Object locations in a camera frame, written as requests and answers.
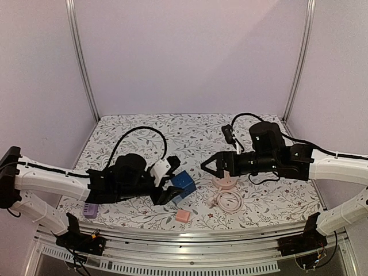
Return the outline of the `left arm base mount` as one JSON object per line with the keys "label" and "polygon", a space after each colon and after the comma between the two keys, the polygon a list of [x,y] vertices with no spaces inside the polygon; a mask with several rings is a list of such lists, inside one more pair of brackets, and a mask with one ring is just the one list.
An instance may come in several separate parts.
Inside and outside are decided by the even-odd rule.
{"label": "left arm base mount", "polygon": [[100,235],[99,229],[91,234],[82,233],[78,219],[71,213],[66,213],[66,216],[68,218],[67,232],[56,235],[56,244],[71,251],[102,256],[107,240]]}

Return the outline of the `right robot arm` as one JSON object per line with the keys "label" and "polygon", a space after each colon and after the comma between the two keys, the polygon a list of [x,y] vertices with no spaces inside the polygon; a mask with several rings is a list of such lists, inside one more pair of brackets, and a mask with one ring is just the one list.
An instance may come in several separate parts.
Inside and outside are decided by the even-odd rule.
{"label": "right robot arm", "polygon": [[[287,146],[278,124],[261,121],[249,128],[251,152],[246,152],[231,125],[222,128],[227,143],[235,151],[220,151],[201,163],[201,169],[217,178],[273,173],[278,178],[300,181],[332,180],[367,185],[367,157],[330,152],[317,145],[295,140]],[[315,246],[321,236],[367,217],[367,190],[337,207],[308,218],[304,233],[297,239],[303,251]]]}

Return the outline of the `right aluminium frame post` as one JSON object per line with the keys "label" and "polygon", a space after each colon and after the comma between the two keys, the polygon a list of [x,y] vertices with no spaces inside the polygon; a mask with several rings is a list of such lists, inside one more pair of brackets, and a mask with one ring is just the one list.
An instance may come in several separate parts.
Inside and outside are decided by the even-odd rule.
{"label": "right aluminium frame post", "polygon": [[290,116],[293,110],[293,106],[296,100],[298,88],[300,85],[300,81],[302,78],[302,73],[303,73],[303,69],[304,69],[304,65],[305,65],[305,61],[306,61],[306,57],[308,53],[309,42],[311,38],[310,36],[312,33],[312,28],[313,28],[315,8],[316,8],[316,0],[308,0],[307,6],[306,6],[304,28],[303,28],[302,40],[301,40],[300,50],[299,50],[298,59],[297,59],[296,70],[294,72],[292,85],[290,88],[289,96],[286,101],[285,110],[282,116],[282,121],[285,124],[287,124],[290,119]]}

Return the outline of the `blue cube socket adapter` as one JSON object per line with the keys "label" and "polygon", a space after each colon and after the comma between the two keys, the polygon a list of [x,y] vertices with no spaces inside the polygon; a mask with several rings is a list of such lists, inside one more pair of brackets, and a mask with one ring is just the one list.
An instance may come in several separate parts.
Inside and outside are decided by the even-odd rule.
{"label": "blue cube socket adapter", "polygon": [[197,190],[194,179],[187,171],[182,171],[178,175],[174,176],[171,179],[171,183],[174,187],[181,188],[183,190],[179,195],[181,198],[186,198]]}

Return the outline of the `aluminium frame post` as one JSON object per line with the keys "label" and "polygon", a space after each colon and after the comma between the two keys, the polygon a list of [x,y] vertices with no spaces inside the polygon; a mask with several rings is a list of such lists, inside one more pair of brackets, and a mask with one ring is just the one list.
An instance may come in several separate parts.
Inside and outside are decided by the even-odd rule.
{"label": "aluminium frame post", "polygon": [[308,53],[309,42],[311,38],[310,36],[312,33],[312,28],[313,28],[315,8],[316,8],[316,0],[308,0],[307,6],[306,6],[304,28],[303,28],[302,40],[301,40],[300,50],[299,50],[298,59],[297,59],[296,70],[294,72],[292,85],[290,88],[289,96],[286,101],[285,110],[282,116],[282,121],[285,124],[287,124],[290,119],[290,116],[293,110],[293,106],[296,100],[298,88],[300,85],[300,81],[302,78],[302,73],[303,73],[303,69],[304,69],[304,65],[305,65],[305,61],[306,61],[306,57]]}
{"label": "aluminium frame post", "polygon": [[98,122],[101,117],[98,112],[97,103],[93,94],[85,57],[82,49],[81,37],[79,34],[78,20],[76,15],[75,1],[66,0],[66,12],[68,17],[68,24],[70,26],[72,44],[75,51],[76,62],[79,68],[82,85],[86,94],[87,103],[89,105],[91,114],[95,122]]}

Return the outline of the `pink plug adapter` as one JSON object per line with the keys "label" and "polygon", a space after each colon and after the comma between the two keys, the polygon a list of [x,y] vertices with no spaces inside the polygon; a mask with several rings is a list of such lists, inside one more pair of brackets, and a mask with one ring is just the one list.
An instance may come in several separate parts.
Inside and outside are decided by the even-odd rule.
{"label": "pink plug adapter", "polygon": [[178,210],[175,215],[175,220],[181,223],[188,223],[190,219],[190,212],[186,210]]}

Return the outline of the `purple power strip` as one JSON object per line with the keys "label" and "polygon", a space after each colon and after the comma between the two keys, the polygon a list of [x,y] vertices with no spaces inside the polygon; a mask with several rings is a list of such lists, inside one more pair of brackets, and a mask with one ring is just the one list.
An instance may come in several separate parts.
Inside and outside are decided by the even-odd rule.
{"label": "purple power strip", "polygon": [[86,203],[83,206],[83,216],[87,219],[95,219],[98,214],[98,204]]}

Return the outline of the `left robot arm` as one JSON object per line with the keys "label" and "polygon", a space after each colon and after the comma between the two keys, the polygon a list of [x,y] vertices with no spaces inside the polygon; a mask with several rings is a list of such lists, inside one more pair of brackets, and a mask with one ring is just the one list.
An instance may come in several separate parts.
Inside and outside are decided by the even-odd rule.
{"label": "left robot arm", "polygon": [[127,154],[102,171],[67,170],[35,162],[21,155],[20,147],[12,146],[1,157],[1,208],[26,215],[79,250],[86,241],[79,232],[78,219],[60,213],[34,191],[98,205],[137,197],[149,197],[154,205],[165,205],[183,191],[164,187],[180,164],[177,156],[169,156],[148,167],[142,156]]}

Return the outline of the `aluminium front rail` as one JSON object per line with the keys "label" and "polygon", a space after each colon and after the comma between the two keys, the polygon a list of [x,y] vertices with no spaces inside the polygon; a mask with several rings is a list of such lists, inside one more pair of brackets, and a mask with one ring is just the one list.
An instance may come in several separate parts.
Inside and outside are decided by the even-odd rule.
{"label": "aluminium front rail", "polygon": [[55,243],[44,227],[33,240],[26,275],[366,275],[345,229],[328,237],[327,253],[315,269],[305,259],[312,251],[283,256],[280,238],[299,234],[303,223],[223,231],[164,231],[113,227],[82,222],[89,233],[101,230],[106,238],[102,255],[86,255],[76,270],[72,255]]}

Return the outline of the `floral table cloth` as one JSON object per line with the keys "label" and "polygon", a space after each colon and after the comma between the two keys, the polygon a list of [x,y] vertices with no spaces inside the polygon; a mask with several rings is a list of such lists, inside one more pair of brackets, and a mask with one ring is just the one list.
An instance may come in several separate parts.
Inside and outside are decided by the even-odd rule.
{"label": "floral table cloth", "polygon": [[[242,208],[234,214],[208,206],[217,193],[213,176],[200,168],[214,153],[229,151],[221,127],[232,121],[230,114],[137,114],[101,118],[87,142],[76,169],[101,170],[120,155],[141,155],[148,164],[164,152],[176,155],[180,170],[194,179],[197,190],[183,200],[155,206],[149,197],[101,205],[94,223],[113,227],[164,231],[220,231],[305,221],[322,210],[312,182],[282,179],[271,173],[240,177],[235,194],[221,201]],[[175,220],[178,210],[190,212],[188,223]]]}

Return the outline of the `left aluminium frame post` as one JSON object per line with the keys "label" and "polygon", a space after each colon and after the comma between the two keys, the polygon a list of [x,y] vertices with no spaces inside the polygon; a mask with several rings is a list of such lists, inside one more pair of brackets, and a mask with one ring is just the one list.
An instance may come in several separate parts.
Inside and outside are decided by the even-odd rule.
{"label": "left aluminium frame post", "polygon": [[89,105],[91,114],[95,122],[98,122],[101,117],[98,112],[97,103],[93,94],[85,57],[82,49],[81,37],[79,34],[78,20],[76,15],[75,1],[66,0],[66,12],[68,17],[68,24],[70,26],[72,44],[75,51],[76,62],[79,68],[82,85],[86,94],[87,103]]}

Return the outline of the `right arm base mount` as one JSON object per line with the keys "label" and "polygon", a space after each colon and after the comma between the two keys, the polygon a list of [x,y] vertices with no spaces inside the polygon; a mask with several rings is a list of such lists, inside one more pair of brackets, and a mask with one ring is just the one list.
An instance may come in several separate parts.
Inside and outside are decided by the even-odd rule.
{"label": "right arm base mount", "polygon": [[316,250],[327,245],[326,235],[317,232],[317,219],[320,212],[308,217],[303,232],[297,235],[281,237],[277,240],[277,250],[282,256]]}

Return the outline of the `pink round power strip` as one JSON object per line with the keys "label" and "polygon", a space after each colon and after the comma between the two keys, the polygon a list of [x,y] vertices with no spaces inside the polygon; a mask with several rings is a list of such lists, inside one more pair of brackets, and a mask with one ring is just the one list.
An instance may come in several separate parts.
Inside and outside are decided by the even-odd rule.
{"label": "pink round power strip", "polygon": [[231,177],[229,172],[225,171],[223,178],[214,177],[212,183],[219,190],[231,190],[237,184],[237,178]]}

